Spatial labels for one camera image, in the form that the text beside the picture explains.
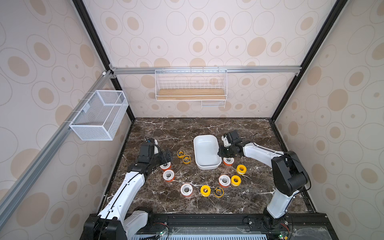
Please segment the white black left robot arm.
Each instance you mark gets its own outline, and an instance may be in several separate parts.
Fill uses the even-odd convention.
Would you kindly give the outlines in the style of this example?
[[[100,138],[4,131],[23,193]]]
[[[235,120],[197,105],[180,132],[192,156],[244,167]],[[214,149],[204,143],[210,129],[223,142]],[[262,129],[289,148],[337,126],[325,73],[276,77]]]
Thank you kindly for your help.
[[[147,139],[140,146],[137,160],[132,163],[119,189],[98,214],[91,214],[86,220],[82,240],[129,240],[149,219],[149,211],[135,210],[129,217],[127,212],[140,188],[149,175],[159,166],[172,161],[170,150],[162,150],[158,141]]]

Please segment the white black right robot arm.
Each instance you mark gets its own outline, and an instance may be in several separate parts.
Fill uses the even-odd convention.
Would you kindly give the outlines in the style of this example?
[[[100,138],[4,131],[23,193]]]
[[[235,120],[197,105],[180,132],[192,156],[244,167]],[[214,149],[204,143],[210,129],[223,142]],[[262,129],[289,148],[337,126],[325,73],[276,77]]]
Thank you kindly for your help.
[[[218,155],[223,158],[247,157],[272,169],[276,190],[267,205],[265,215],[270,219],[282,218],[293,197],[310,183],[310,178],[298,155],[293,151],[281,152],[243,140],[237,131],[222,136],[223,145]]]

